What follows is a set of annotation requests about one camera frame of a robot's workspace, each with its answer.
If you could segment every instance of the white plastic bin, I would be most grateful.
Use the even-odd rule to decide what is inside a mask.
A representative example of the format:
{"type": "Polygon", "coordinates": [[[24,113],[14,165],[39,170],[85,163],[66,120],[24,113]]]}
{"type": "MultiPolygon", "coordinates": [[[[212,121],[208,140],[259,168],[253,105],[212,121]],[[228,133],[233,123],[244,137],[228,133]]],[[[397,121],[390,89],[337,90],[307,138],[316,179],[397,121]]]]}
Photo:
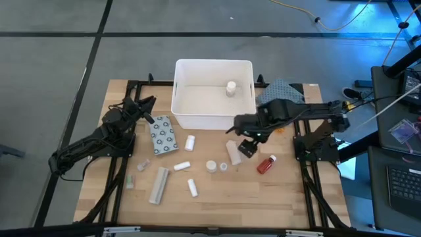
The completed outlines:
{"type": "Polygon", "coordinates": [[[234,117],[256,113],[250,61],[180,59],[176,63],[171,112],[184,129],[227,130],[234,117]],[[235,95],[226,95],[230,81],[235,95]]]}

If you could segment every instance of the keyboard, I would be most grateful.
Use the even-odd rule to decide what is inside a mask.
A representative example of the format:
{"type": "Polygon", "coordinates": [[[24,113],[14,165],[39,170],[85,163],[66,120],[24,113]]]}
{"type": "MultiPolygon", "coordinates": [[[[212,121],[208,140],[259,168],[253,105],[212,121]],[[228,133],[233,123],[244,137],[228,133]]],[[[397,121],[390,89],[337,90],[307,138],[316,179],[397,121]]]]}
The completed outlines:
{"type": "Polygon", "coordinates": [[[421,171],[388,165],[387,184],[390,206],[421,220],[421,171]]]}

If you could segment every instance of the gray concrete floor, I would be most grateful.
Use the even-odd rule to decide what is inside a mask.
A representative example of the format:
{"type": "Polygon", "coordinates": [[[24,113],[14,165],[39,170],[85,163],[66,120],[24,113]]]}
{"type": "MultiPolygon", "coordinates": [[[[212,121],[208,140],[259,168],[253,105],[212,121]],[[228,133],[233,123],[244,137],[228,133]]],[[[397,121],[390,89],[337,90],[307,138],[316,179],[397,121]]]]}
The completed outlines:
{"type": "MultiPolygon", "coordinates": [[[[363,6],[328,0],[285,2],[310,9],[331,27],[347,22],[363,6]]],[[[409,4],[395,5],[406,18],[409,4]]],[[[105,1],[100,0],[2,0],[0,31],[95,32],[104,7],[105,1]]],[[[419,34],[414,16],[410,23],[409,32],[419,34]]],[[[252,0],[114,1],[105,31],[325,32],[304,13],[252,0]]],[[[387,5],[373,3],[341,32],[397,31],[387,5]]],[[[57,148],[92,43],[92,38],[0,38],[0,144],[27,153],[23,159],[0,158],[0,229],[32,224],[48,172],[47,159],[57,148]]],[[[369,80],[370,67],[381,65],[390,46],[388,39],[103,38],[72,140],[97,126],[110,79],[145,80],[153,73],[156,80],[172,80],[175,62],[183,58],[247,59],[253,63],[255,77],[318,83],[324,101],[329,101],[343,99],[341,88],[352,87],[354,80],[369,80]]],[[[408,52],[407,44],[398,41],[388,64],[408,52]]],[[[349,117],[356,125],[372,115],[374,109],[366,105],[349,117]]],[[[375,125],[374,121],[357,131],[351,127],[338,137],[353,142],[375,125]]],[[[68,176],[79,178],[82,167],[83,163],[76,165],[68,176]]],[[[80,186],[59,181],[46,224],[72,222],[80,186]]],[[[355,213],[365,206],[347,200],[353,203],[348,206],[353,226],[363,229],[370,220],[355,213]]]]}

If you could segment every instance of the wooden tabletop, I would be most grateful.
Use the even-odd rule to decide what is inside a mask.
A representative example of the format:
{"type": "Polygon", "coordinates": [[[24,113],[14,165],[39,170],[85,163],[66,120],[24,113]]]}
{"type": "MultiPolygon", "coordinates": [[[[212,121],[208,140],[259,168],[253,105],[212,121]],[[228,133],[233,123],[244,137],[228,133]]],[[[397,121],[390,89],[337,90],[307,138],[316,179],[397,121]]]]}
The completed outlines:
{"type": "MultiPolygon", "coordinates": [[[[124,97],[127,80],[111,80],[105,96],[101,117],[108,111],[108,105],[120,103],[124,97]]],[[[322,101],[317,84],[303,84],[307,103],[322,101]]],[[[193,151],[179,149],[172,153],[156,156],[144,119],[137,122],[136,146],[128,161],[126,174],[136,178],[133,190],[124,189],[118,214],[120,224],[153,224],[157,226],[219,226],[219,227],[261,227],[261,228],[308,228],[308,217],[303,192],[299,163],[295,160],[292,137],[293,126],[287,126],[283,133],[274,132],[251,159],[242,164],[231,165],[226,151],[228,140],[242,141],[233,132],[225,134],[219,130],[184,130],[170,111],[172,86],[144,86],[141,98],[154,95],[157,102],[153,116],[169,115],[176,141],[184,147],[188,135],[194,135],[193,151]],[[270,155],[278,160],[265,174],[256,171],[257,165],[270,155]],[[137,164],[149,159],[151,164],[143,172],[137,164]],[[208,173],[205,163],[214,160],[228,164],[226,172],[208,173]],[[191,167],[175,172],[173,166],[190,161],[191,167]],[[170,169],[160,205],[148,202],[157,170],[170,169]],[[187,185],[194,179],[198,197],[192,197],[187,185]]],[[[311,121],[311,129],[320,121],[311,121]]],[[[101,158],[93,162],[86,171],[79,202],[74,215],[78,221],[104,192],[110,159],[101,158]]],[[[318,169],[324,197],[341,218],[350,225],[348,211],[339,175],[331,164],[319,162],[318,169]]],[[[320,224],[317,202],[313,199],[316,223],[320,224]]],[[[107,220],[111,218],[114,196],[111,197],[107,220]]]]}

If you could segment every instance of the red sauce bottle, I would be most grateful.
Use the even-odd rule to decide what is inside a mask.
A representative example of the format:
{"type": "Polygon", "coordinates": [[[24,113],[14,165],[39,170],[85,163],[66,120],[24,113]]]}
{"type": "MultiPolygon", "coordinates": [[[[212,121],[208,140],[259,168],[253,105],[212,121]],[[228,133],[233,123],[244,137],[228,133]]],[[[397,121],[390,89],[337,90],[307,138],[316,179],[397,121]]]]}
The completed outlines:
{"type": "Polygon", "coordinates": [[[276,161],[276,156],[271,155],[268,159],[265,159],[261,164],[258,165],[257,171],[261,174],[264,174],[270,167],[272,163],[276,161]]]}

